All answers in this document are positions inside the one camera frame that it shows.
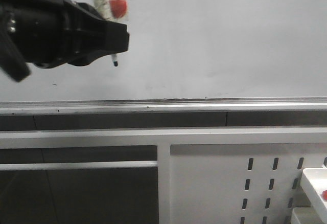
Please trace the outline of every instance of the red dot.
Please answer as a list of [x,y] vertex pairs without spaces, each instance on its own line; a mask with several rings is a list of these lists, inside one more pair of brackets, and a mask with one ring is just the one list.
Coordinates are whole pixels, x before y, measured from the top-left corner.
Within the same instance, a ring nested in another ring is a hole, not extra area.
[[109,0],[111,13],[114,18],[122,18],[127,13],[126,0]]
[[322,192],[322,198],[323,200],[327,201],[327,190]]

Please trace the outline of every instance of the white metal frame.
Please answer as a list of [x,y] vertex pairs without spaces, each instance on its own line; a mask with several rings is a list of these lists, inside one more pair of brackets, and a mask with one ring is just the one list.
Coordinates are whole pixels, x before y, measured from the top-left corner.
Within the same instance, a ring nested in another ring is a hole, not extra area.
[[170,223],[170,147],[209,144],[326,143],[324,127],[181,128],[0,133],[0,149],[156,145],[160,224]]

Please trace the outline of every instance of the black robotic arm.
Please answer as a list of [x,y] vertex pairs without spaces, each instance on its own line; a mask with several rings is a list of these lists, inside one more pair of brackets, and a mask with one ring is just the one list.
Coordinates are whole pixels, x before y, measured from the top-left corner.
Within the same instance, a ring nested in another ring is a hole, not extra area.
[[128,50],[125,24],[70,0],[0,0],[0,67],[14,80],[64,63],[83,66]]

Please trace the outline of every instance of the white shelf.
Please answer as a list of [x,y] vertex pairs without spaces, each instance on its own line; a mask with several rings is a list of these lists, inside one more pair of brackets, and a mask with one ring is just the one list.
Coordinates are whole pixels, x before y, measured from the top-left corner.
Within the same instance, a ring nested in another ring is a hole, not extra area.
[[323,224],[312,207],[294,208],[291,224]]
[[327,223],[327,201],[322,198],[322,192],[327,190],[327,169],[304,169],[301,186],[322,222]]

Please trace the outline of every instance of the white pegboard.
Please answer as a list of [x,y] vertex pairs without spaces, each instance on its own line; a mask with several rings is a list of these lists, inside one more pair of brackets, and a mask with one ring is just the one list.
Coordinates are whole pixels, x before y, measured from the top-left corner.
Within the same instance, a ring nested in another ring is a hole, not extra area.
[[326,156],[327,144],[172,146],[171,223],[288,224],[310,205],[302,168]]

